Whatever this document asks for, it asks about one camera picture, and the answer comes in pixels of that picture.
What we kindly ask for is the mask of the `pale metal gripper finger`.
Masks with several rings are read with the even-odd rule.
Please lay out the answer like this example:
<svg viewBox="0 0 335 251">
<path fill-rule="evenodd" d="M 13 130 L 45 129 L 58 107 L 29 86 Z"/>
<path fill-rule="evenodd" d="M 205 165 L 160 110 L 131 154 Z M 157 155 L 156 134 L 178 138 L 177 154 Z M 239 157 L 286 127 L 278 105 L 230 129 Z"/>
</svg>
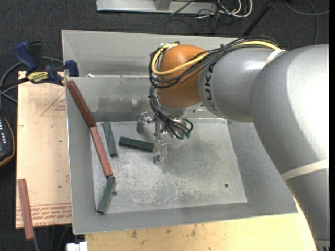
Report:
<svg viewBox="0 0 335 251">
<path fill-rule="evenodd" d="M 168 144 L 161 138 L 156 138 L 154 143 L 155 156 L 153 161 L 160 163 L 165 160 L 168 153 Z"/>
<path fill-rule="evenodd" d="M 155 122 L 155 117 L 151 117 L 148 112 L 142 112 L 137 115 L 137 132 L 142 134 L 144 126 Z"/>
</svg>

